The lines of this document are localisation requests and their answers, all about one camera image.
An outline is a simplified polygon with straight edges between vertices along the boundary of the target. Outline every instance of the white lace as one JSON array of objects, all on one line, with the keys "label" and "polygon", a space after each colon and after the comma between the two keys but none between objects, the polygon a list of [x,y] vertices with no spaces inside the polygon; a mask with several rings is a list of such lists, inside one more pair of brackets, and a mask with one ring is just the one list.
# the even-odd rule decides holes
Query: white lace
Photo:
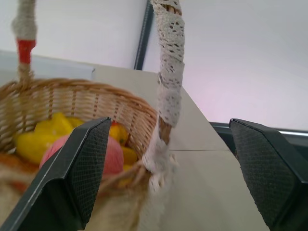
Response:
[{"label": "white lace", "polygon": [[[184,21],[180,15],[170,13],[162,6],[170,5],[181,10],[179,0],[152,0],[152,4],[161,49],[157,111],[166,123],[175,127],[180,116],[184,70]],[[169,146],[159,137],[158,120],[142,160],[153,176],[149,181],[149,194],[141,209],[137,230],[158,231],[177,168],[175,158],[169,156]]]},{"label": "white lace", "polygon": [[13,32],[18,39],[35,40],[37,26],[35,23],[35,0],[19,0],[17,15],[12,22]]}]

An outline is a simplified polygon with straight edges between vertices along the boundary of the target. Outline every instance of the white fabric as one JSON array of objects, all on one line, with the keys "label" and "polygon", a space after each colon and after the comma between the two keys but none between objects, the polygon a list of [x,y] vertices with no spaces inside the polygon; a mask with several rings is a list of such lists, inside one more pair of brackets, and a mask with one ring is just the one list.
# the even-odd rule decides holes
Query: white fabric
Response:
[{"label": "white fabric", "polygon": [[12,22],[15,37],[22,40],[35,40],[35,0],[19,0],[17,15]]},{"label": "white fabric", "polygon": [[30,184],[34,179],[35,174],[24,174],[22,172],[16,172],[6,167],[5,165],[0,165],[0,182],[10,182],[17,180],[25,184]]},{"label": "white fabric", "polygon": [[0,226],[4,223],[20,199],[15,189],[0,181]]},{"label": "white fabric", "polygon": [[[180,15],[168,12],[162,6],[170,5],[180,10],[179,0],[152,0],[152,4],[161,49],[157,111],[166,123],[175,127],[180,116],[180,89],[184,70],[184,21]],[[177,169],[175,157],[169,155],[169,146],[159,137],[158,120],[142,160],[153,175],[137,230],[158,231]]]}]

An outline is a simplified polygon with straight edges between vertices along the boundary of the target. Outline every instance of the red band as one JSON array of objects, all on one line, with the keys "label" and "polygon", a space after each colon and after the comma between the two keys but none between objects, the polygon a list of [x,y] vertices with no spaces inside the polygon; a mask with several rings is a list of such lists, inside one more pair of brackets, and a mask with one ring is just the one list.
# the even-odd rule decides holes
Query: red band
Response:
[{"label": "red band", "polygon": [[17,39],[19,62],[29,64],[31,62],[31,50],[35,47],[35,40]]}]

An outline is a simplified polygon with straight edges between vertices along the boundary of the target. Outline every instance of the wicker basket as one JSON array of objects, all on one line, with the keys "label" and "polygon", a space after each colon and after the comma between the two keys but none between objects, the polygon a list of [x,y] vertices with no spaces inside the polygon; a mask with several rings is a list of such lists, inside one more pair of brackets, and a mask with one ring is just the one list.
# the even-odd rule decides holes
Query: wicker basket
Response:
[{"label": "wicker basket", "polygon": [[[154,0],[153,4],[159,5],[160,11],[164,9],[166,13],[181,15],[178,0]],[[19,0],[18,15],[24,16],[23,11],[27,11],[30,18],[29,16],[34,15],[34,5],[34,0]],[[31,31],[31,22],[30,29],[27,25],[21,32],[18,31],[20,28],[16,28],[20,79],[0,88],[0,153],[9,153],[8,158],[14,156],[15,161],[23,163],[24,160],[14,154],[13,136],[19,132],[33,130],[38,122],[51,119],[55,112],[62,112],[66,116],[78,117],[84,121],[111,117],[127,128],[130,134],[128,146],[138,153],[140,160],[130,171],[102,180],[99,193],[103,197],[96,202],[87,230],[135,230],[140,223],[140,212],[149,197],[148,185],[151,177],[151,173],[143,164],[142,155],[149,146],[156,124],[160,139],[167,145],[172,126],[160,115],[157,117],[156,111],[145,100],[125,90],[86,80],[33,78],[30,52],[35,46],[36,30]],[[25,33],[25,30],[30,30],[34,36]],[[5,192],[11,194],[13,192],[7,189],[6,183],[22,177],[20,167],[16,166],[8,165],[4,154],[0,156],[0,185],[6,188]],[[29,177],[24,177],[23,181],[30,183],[36,169],[33,170],[29,166],[25,168],[29,169]],[[128,188],[113,187],[124,178],[133,179]],[[12,207],[17,202],[18,197],[6,195],[2,191],[0,197],[4,196],[8,198],[7,207]],[[8,211],[0,209],[0,224],[6,215]]]}]

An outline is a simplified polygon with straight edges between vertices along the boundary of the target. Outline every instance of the textured gripper pad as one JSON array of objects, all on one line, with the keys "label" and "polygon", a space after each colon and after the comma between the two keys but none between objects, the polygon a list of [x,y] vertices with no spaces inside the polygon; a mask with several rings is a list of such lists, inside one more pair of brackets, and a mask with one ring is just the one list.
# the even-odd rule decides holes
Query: textured gripper pad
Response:
[{"label": "textured gripper pad", "polygon": [[240,123],[230,126],[244,180],[267,226],[274,227],[296,178],[264,135]]},{"label": "textured gripper pad", "polygon": [[105,121],[90,131],[69,173],[76,204],[85,223],[91,217],[102,180],[109,126],[109,122]]}]

